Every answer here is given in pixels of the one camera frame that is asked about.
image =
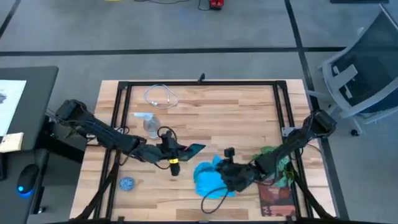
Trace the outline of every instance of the wooden tabletop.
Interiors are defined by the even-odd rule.
[[[301,126],[310,112],[303,83],[301,80],[286,82],[295,124]],[[96,105],[95,116],[108,124],[112,117],[117,85],[116,80],[103,81]],[[178,177],[172,177],[169,170],[160,170],[153,164],[129,159],[120,167],[118,178],[133,177],[136,187],[130,192],[117,188],[113,220],[118,216],[124,216],[128,221],[285,220],[283,216],[276,216],[283,214],[284,207],[272,207],[271,210],[276,209],[277,212],[268,211],[270,216],[262,216],[261,210],[266,208],[260,206],[259,188],[256,184],[250,185],[235,197],[227,198],[215,213],[205,215],[200,210],[201,196],[195,193],[193,183],[195,167],[201,162],[211,162],[215,154],[223,157],[223,150],[227,147],[235,148],[235,162],[248,162],[253,154],[259,153],[262,146],[278,146],[282,143],[271,86],[171,86],[180,101],[177,106],[166,110],[157,109],[144,101],[146,88],[147,86],[134,86],[132,89],[127,117],[130,133],[148,138],[142,127],[143,121],[135,118],[133,112],[151,112],[155,113],[162,125],[170,126],[177,133],[180,144],[188,146],[199,143],[205,144],[206,148],[188,162],[180,163],[181,172]],[[163,89],[153,89],[148,97],[152,101],[165,103]],[[159,143],[159,140],[149,140],[148,143]],[[96,193],[103,157],[103,148],[87,147],[71,217],[77,216]],[[316,141],[304,149],[302,160],[309,189],[321,205],[334,215],[330,189]],[[300,193],[299,197],[301,210],[304,210]],[[106,199],[102,206],[102,217]],[[205,208],[211,210],[219,202],[207,200]]]

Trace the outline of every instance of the white paper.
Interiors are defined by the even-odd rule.
[[[0,80],[0,136],[7,134],[26,80]]]

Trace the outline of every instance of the plastic bottle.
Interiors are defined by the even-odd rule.
[[[148,133],[152,139],[157,139],[157,130],[160,128],[160,121],[153,113],[134,113],[137,118],[144,119],[144,130]]]

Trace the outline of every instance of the gray office chair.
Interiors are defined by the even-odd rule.
[[[380,8],[353,45],[319,68],[329,94],[307,91],[330,102],[328,113],[340,108],[340,118],[351,118],[353,136],[363,132],[357,118],[369,124],[398,111],[398,26],[382,4]]]

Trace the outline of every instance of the white cable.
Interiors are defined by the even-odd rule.
[[[154,101],[148,100],[148,92],[151,91],[151,89],[153,89],[153,88],[163,88],[163,89],[164,89],[164,92],[165,92],[166,97],[167,97],[167,103],[170,103],[170,95],[169,95],[169,92],[170,92],[172,95],[175,96],[175,99],[176,99],[176,100],[175,100],[175,103],[172,103],[171,105],[162,107],[162,106],[158,106],[158,105],[159,105],[158,102],[154,102]],[[175,93],[174,93],[169,87],[167,87],[166,85],[153,85],[153,86],[148,87],[148,88],[145,90],[145,92],[144,92],[144,100],[145,100],[147,103],[149,103],[150,105],[152,105],[152,106],[154,106],[154,107],[156,107],[156,108],[158,108],[158,109],[168,109],[168,108],[171,108],[171,107],[177,105],[177,103],[180,101],[180,98],[177,96],[177,94],[175,94]]]

